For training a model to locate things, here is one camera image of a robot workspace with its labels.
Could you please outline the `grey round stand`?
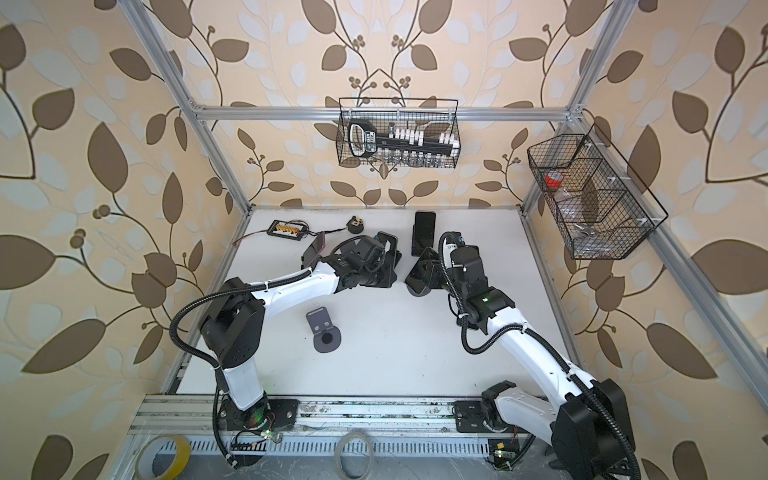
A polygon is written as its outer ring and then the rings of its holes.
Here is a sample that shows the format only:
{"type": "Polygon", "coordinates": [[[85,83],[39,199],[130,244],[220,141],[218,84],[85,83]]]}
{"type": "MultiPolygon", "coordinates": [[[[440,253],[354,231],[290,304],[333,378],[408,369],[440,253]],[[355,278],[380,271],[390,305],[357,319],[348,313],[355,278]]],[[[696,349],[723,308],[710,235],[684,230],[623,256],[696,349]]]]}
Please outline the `grey round stand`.
{"type": "Polygon", "coordinates": [[[407,285],[407,290],[408,290],[408,292],[409,292],[409,293],[410,293],[412,296],[414,296],[414,297],[418,297],[418,298],[420,298],[420,297],[424,297],[424,296],[428,295],[428,294],[431,292],[431,290],[430,290],[428,287],[423,287],[423,288],[422,288],[422,289],[420,289],[420,290],[416,290],[416,289],[412,288],[412,287],[411,287],[411,286],[409,286],[409,285],[407,285]]]}

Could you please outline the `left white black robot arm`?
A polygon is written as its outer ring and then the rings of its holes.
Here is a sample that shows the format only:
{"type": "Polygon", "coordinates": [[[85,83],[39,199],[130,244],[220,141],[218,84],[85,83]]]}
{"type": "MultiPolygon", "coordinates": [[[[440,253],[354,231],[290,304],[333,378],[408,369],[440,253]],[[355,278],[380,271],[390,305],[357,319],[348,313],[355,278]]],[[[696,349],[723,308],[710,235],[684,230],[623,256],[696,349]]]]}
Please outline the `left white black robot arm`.
{"type": "Polygon", "coordinates": [[[219,291],[180,309],[171,320],[169,336],[179,349],[213,368],[217,390],[228,396],[244,426],[256,427],[269,409],[255,360],[264,323],[319,297],[358,286],[391,287],[402,258],[397,244],[397,237],[386,232],[356,235],[324,255],[321,240],[316,239],[303,253],[298,272],[261,283],[231,278],[219,291]],[[202,306],[207,310],[200,334],[208,352],[188,344],[178,333],[181,320],[202,306]]]}

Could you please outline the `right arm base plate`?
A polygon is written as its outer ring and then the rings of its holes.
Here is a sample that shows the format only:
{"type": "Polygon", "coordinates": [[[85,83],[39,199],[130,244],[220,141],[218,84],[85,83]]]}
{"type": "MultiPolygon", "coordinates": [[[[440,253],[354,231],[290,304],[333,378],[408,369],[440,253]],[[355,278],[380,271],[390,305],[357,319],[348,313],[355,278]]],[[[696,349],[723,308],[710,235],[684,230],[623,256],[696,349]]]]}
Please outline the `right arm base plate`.
{"type": "Polygon", "coordinates": [[[452,406],[455,429],[464,434],[490,434],[493,430],[488,426],[480,400],[457,400],[452,406]]]}

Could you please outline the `dark round stand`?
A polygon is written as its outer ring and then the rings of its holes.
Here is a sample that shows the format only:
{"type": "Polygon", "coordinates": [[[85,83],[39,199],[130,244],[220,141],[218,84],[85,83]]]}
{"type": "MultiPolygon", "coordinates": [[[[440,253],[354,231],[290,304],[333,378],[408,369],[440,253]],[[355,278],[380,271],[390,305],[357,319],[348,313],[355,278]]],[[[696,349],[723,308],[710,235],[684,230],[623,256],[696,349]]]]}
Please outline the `dark round stand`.
{"type": "Polygon", "coordinates": [[[314,349],[321,354],[337,350],[342,342],[341,331],[336,327],[325,307],[319,307],[306,314],[312,330],[314,349]]]}

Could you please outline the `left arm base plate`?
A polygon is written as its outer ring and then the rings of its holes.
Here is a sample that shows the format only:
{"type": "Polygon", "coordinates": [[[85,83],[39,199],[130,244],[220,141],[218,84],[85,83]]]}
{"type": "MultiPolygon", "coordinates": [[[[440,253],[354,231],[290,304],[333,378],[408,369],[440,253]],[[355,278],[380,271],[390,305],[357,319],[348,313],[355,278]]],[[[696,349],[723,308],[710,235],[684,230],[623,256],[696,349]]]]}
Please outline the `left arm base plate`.
{"type": "Polygon", "coordinates": [[[254,405],[240,410],[225,396],[214,419],[227,431],[290,429],[298,418],[299,400],[294,398],[269,398],[264,395],[254,405]]]}

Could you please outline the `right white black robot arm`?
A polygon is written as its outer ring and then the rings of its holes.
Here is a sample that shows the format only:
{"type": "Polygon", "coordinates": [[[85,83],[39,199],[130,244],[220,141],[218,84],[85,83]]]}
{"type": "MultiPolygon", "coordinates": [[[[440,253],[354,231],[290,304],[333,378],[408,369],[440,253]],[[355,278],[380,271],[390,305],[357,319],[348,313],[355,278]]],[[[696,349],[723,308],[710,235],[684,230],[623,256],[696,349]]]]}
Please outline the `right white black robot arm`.
{"type": "Polygon", "coordinates": [[[514,301],[489,284],[478,249],[460,233],[441,235],[438,261],[456,303],[464,351],[481,355],[502,346],[543,393],[530,395],[511,382],[487,389],[489,426],[521,427],[548,444],[574,479],[641,478],[622,389],[612,380],[596,380],[537,332],[514,301]]]}

